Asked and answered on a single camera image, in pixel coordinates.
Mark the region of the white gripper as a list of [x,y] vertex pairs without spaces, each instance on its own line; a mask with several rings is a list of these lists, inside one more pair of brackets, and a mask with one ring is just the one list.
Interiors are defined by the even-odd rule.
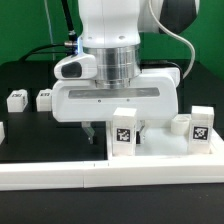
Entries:
[[178,68],[143,69],[121,89],[100,89],[92,80],[60,80],[52,91],[52,113],[59,122],[82,122],[93,143],[95,131],[90,122],[111,121],[117,108],[134,108],[139,120],[136,143],[141,144],[145,134],[142,120],[170,120],[178,113],[179,83]]

